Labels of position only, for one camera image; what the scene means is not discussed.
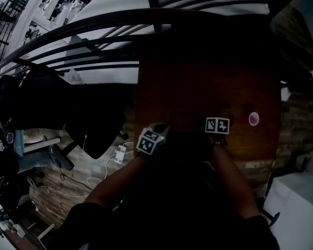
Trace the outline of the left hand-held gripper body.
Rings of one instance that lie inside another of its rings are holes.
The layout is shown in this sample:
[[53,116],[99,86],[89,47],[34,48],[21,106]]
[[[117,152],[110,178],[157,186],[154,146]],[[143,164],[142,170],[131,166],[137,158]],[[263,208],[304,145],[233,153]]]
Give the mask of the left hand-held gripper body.
[[152,128],[143,128],[136,149],[151,156],[166,142],[166,136],[167,129],[155,132]]

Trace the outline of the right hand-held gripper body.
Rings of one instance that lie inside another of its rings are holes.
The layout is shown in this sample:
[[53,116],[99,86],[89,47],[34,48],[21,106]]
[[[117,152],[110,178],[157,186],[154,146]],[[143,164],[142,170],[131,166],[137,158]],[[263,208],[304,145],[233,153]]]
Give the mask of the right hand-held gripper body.
[[229,120],[220,117],[207,117],[202,123],[202,131],[210,144],[227,144],[230,132]]

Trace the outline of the red cup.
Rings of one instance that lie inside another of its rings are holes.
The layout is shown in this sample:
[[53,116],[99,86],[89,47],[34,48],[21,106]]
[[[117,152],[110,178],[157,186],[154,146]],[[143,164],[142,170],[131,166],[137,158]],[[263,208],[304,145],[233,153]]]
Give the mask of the red cup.
[[251,112],[248,117],[248,121],[251,126],[257,126],[260,121],[259,114],[257,112]]

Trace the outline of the person's right forearm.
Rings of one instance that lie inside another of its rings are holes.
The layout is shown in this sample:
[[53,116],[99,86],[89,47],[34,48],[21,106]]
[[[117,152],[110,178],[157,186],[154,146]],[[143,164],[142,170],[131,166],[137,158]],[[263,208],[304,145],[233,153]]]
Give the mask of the person's right forearm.
[[211,158],[234,211],[244,219],[259,216],[260,211],[251,186],[223,145],[217,143],[211,146]]

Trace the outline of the person's left forearm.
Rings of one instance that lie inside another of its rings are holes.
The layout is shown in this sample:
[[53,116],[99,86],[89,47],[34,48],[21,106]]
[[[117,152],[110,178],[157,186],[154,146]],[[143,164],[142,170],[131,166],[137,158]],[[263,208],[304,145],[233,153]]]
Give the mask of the person's left forearm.
[[113,209],[125,197],[151,159],[151,156],[139,153],[127,165],[101,181],[85,199],[85,203]]

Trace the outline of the white power strip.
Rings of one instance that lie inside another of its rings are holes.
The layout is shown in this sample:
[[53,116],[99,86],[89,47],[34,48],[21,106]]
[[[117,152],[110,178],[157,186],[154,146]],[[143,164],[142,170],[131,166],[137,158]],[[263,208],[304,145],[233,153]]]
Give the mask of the white power strip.
[[122,164],[125,155],[126,155],[126,147],[123,145],[119,145],[117,150],[115,150],[115,157],[114,157],[115,162],[118,164]]

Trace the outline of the person's dark t-shirt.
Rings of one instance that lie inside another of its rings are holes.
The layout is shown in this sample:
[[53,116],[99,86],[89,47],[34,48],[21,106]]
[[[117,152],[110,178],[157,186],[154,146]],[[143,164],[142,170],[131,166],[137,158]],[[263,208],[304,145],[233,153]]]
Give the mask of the person's dark t-shirt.
[[207,163],[184,162],[167,150],[113,208],[71,208],[49,250],[280,250],[265,218],[244,219],[232,206],[205,143]]

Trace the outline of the black mesh office chair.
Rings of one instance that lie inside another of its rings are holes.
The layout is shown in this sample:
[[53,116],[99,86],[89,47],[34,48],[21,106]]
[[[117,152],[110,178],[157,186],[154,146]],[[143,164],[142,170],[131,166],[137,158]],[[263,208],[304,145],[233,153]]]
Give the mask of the black mesh office chair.
[[72,170],[67,157],[76,146],[93,159],[100,158],[119,136],[126,117],[114,97],[90,85],[72,85],[54,72],[32,69],[26,76],[0,78],[0,140],[17,153],[18,131],[64,129],[72,138],[64,149],[20,154],[23,161],[49,160]]

